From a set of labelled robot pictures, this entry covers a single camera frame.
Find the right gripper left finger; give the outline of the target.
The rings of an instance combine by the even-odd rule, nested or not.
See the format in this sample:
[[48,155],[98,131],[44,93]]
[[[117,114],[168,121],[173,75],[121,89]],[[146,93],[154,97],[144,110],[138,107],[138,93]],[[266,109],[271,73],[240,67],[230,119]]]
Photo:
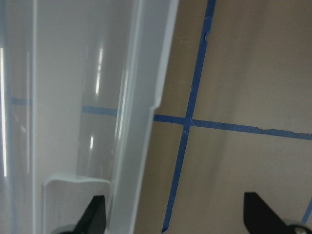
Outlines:
[[82,212],[77,204],[65,208],[61,217],[76,221],[53,230],[54,234],[103,234],[106,230],[106,202],[104,195],[95,195]]

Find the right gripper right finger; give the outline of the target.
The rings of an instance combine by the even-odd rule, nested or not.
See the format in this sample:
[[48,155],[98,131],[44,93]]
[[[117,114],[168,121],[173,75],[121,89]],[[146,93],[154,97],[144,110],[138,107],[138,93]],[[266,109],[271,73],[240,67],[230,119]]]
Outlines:
[[285,222],[256,193],[244,193],[244,225],[250,234],[310,234],[301,223]]

